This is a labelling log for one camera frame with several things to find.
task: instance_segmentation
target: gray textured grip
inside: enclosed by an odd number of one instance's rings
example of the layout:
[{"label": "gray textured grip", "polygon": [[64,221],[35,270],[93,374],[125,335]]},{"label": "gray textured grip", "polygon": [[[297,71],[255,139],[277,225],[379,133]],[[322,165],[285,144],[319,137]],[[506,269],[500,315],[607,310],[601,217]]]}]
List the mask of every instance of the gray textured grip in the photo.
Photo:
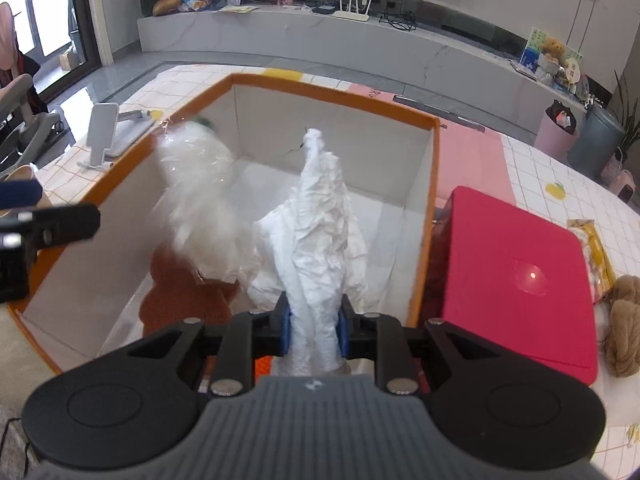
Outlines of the gray textured grip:
[{"label": "gray textured grip", "polygon": [[371,378],[262,378],[237,399],[212,400],[193,431],[157,459],[113,472],[44,463],[31,480],[602,480],[587,459],[544,472],[480,462],[446,440],[420,400]]}]

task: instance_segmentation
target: black cable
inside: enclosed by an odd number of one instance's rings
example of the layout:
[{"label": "black cable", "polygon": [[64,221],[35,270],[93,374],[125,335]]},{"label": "black cable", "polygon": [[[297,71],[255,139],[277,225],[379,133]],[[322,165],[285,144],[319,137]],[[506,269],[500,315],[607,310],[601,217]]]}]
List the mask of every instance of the black cable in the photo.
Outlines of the black cable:
[{"label": "black cable", "polygon": [[6,434],[9,433],[9,426],[11,425],[12,422],[15,422],[16,420],[20,420],[20,417],[14,416],[13,418],[10,418],[4,425],[2,438],[0,438],[0,458],[2,458],[2,450],[4,449],[4,441],[6,440]]},{"label": "black cable", "polygon": [[387,22],[393,28],[407,32],[416,29],[415,16],[410,10],[401,12],[400,14],[389,14],[389,8],[386,7],[385,12],[382,13],[378,22]]},{"label": "black cable", "polygon": [[22,475],[23,478],[27,477],[27,473],[29,472],[29,455],[27,454],[29,451],[29,446],[31,442],[27,440],[27,443],[24,445],[24,473]]}]

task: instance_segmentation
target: paper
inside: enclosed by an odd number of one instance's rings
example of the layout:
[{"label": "paper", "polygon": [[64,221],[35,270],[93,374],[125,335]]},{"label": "paper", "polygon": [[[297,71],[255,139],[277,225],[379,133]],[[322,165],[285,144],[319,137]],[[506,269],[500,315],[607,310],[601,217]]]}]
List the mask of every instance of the paper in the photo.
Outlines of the paper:
[{"label": "paper", "polygon": [[247,293],[273,308],[286,291],[291,309],[289,353],[272,374],[309,376],[344,369],[335,327],[342,294],[366,294],[367,253],[351,211],[339,160],[322,134],[305,135],[306,164],[289,199],[256,222],[256,264]]},{"label": "paper", "polygon": [[240,14],[245,14],[257,8],[258,8],[257,6],[249,6],[249,5],[244,5],[244,6],[228,5],[226,7],[223,7],[220,10],[217,10],[216,12],[239,12]]}]

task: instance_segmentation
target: pink trash can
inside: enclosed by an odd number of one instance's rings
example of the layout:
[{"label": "pink trash can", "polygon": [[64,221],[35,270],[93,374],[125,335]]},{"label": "pink trash can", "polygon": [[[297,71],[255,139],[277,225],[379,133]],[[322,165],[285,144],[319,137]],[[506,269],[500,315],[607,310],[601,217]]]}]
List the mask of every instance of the pink trash can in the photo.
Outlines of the pink trash can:
[{"label": "pink trash can", "polygon": [[542,121],[533,147],[552,156],[555,160],[564,162],[566,153],[573,147],[579,136],[577,130],[573,135],[568,134],[545,113],[542,114]]}]

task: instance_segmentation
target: green plant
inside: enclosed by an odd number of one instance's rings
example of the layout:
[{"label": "green plant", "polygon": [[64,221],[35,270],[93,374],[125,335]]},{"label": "green plant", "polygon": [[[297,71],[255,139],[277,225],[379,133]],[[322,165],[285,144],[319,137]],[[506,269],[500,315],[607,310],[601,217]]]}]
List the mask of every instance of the green plant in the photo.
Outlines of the green plant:
[{"label": "green plant", "polygon": [[629,148],[633,145],[636,140],[640,139],[640,121],[636,119],[636,112],[638,111],[638,99],[634,103],[633,109],[631,108],[631,102],[629,101],[629,89],[626,85],[625,75],[622,75],[622,80],[618,77],[618,73],[614,70],[613,73],[616,75],[616,82],[618,83],[618,94],[620,95],[620,104],[622,106],[621,115],[612,110],[616,119],[620,123],[620,125],[625,130],[625,136],[622,138],[622,142],[620,142],[620,150],[622,153],[627,153]]}]

